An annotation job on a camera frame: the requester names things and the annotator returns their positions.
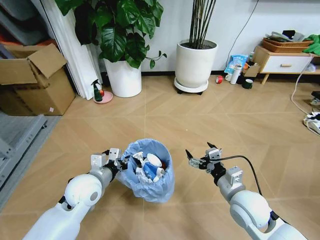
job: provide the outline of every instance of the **white plant pot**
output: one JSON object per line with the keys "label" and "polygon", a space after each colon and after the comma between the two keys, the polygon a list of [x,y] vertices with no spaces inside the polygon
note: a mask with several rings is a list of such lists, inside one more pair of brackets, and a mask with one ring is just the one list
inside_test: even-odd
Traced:
{"label": "white plant pot", "polygon": [[192,49],[181,46],[188,42],[183,40],[176,46],[175,77],[184,87],[198,88],[205,85],[210,77],[218,45],[204,40],[203,43],[212,48]]}
{"label": "white plant pot", "polygon": [[136,69],[127,61],[110,62],[107,59],[104,59],[104,64],[114,95],[129,98],[141,92],[141,66]]}

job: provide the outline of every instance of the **open cardboard box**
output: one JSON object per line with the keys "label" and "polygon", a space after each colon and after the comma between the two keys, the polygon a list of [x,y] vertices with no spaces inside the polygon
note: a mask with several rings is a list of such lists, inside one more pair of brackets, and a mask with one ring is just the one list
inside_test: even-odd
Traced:
{"label": "open cardboard box", "polygon": [[0,109],[14,116],[63,115],[75,93],[58,49],[53,44],[5,47],[16,58],[0,60]]}
{"label": "open cardboard box", "polygon": [[255,78],[258,73],[260,71],[260,65],[256,64],[256,65],[252,65],[250,66],[248,69],[242,69],[242,74],[244,77],[247,78]]}

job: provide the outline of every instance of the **white wall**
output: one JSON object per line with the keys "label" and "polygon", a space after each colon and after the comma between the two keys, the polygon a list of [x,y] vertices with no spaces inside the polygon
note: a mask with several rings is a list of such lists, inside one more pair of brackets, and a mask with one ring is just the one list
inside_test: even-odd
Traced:
{"label": "white wall", "polygon": [[[158,51],[168,58],[156,62],[152,71],[174,71],[177,42],[189,37],[193,0],[159,0],[164,7],[160,27],[150,41],[148,57]],[[257,0],[217,0],[206,35],[219,48],[212,70],[224,70],[228,52],[250,16]],[[306,36],[320,34],[320,0],[259,0],[231,54],[249,54],[265,34],[296,30]],[[142,63],[149,72],[149,61]]]}

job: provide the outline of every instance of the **white cup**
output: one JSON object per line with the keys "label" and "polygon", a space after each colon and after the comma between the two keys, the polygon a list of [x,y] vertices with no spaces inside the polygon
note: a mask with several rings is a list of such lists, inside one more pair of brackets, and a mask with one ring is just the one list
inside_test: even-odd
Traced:
{"label": "white cup", "polygon": [[160,161],[160,159],[152,154],[152,153],[148,153],[146,155],[146,159],[154,166],[161,168],[162,167],[162,162]]}
{"label": "white cup", "polygon": [[227,80],[228,82],[230,82],[231,77],[232,77],[232,74],[229,74],[229,73],[228,73],[228,75],[225,76],[225,80]]}

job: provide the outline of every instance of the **dark green cup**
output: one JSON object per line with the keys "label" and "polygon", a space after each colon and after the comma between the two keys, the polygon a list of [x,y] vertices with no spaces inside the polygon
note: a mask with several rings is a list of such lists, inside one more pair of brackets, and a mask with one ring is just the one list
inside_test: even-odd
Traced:
{"label": "dark green cup", "polygon": [[252,81],[251,79],[246,79],[246,80],[244,80],[242,87],[244,89],[252,89],[253,83],[254,83],[254,81]]}

